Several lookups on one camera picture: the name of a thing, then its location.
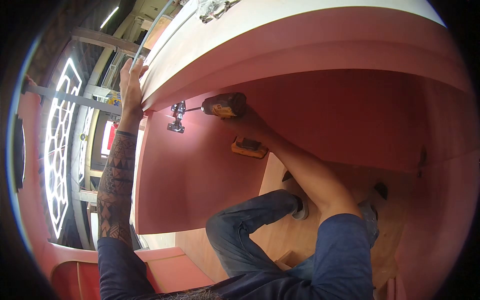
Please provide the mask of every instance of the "forearm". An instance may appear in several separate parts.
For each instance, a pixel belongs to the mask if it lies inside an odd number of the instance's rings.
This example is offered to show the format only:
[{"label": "forearm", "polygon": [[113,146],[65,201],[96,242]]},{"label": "forearm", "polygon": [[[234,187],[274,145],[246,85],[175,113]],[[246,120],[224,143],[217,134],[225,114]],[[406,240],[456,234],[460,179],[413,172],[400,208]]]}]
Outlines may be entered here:
[{"label": "forearm", "polygon": [[273,130],[265,134],[261,141],[290,171],[322,213],[332,210],[333,215],[338,208],[361,216],[349,190],[321,159],[295,146]]},{"label": "forearm", "polygon": [[98,186],[98,238],[112,237],[132,246],[132,206],[135,149],[140,120],[122,117]]}]

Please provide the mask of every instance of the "blue jeans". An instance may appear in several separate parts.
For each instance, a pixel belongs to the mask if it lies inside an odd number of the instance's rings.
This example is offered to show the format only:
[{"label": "blue jeans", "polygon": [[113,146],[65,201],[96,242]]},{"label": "blue jeans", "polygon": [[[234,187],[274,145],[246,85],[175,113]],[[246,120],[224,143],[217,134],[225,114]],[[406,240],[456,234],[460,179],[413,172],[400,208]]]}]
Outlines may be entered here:
[{"label": "blue jeans", "polygon": [[[280,220],[297,207],[297,199],[292,194],[277,190],[213,215],[207,221],[206,233],[227,275],[234,277],[256,271],[283,272],[249,235],[262,225]],[[366,221],[370,247],[373,247],[379,234],[375,212],[368,200],[360,203],[359,208]],[[313,255],[286,273],[311,280]]]}]

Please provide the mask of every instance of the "wooden floor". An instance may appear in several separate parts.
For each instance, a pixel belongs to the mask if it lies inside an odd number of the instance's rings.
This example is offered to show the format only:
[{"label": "wooden floor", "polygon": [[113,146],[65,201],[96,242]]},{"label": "wooden floor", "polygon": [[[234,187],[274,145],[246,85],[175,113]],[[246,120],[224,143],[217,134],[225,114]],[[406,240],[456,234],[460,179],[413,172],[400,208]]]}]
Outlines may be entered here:
[{"label": "wooden floor", "polygon": [[[352,191],[358,202],[364,200],[375,183],[382,181],[388,187],[388,200],[373,201],[378,211],[380,236],[372,248],[373,285],[381,287],[397,272],[394,255],[406,220],[406,199],[409,197],[414,179],[413,173],[402,173],[376,168],[358,167],[339,163],[328,163],[344,184]],[[260,194],[280,188],[285,173],[284,166],[270,154]],[[259,228],[250,237],[272,259],[277,260],[292,250],[288,264],[296,265],[313,254],[319,225],[319,213],[313,203],[310,215],[304,221],[291,216]],[[227,279],[220,261],[210,246],[205,229],[176,233],[176,245],[213,281]]]}]

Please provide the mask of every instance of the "cordless drill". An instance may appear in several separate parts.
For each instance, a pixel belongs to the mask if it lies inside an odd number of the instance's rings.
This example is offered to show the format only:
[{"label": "cordless drill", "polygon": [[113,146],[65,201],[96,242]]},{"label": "cordless drill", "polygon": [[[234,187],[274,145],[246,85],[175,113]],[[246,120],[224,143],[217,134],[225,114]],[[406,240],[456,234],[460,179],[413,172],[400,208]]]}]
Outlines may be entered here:
[{"label": "cordless drill", "polygon": [[[198,108],[187,109],[187,111],[201,109],[207,115],[214,115],[225,119],[241,118],[245,114],[247,97],[243,93],[219,94],[203,101]],[[234,153],[262,159],[268,153],[268,148],[261,142],[249,140],[236,136],[232,143]]]}]

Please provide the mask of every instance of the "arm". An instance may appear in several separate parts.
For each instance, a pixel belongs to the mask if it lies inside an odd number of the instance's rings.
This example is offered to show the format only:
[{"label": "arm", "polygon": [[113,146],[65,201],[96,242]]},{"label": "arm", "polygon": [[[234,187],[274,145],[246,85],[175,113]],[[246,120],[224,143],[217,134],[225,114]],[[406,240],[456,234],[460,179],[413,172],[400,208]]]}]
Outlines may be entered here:
[{"label": "arm", "polygon": [[111,237],[132,247],[130,209],[138,126],[143,117],[139,78],[148,69],[142,60],[129,74],[132,59],[120,71],[122,117],[115,134],[97,195],[98,238]]},{"label": "arm", "polygon": [[338,214],[362,218],[352,195],[336,175],[313,154],[290,143],[248,108],[242,118],[227,119],[235,131],[265,144],[290,171],[322,213],[321,222]]}]

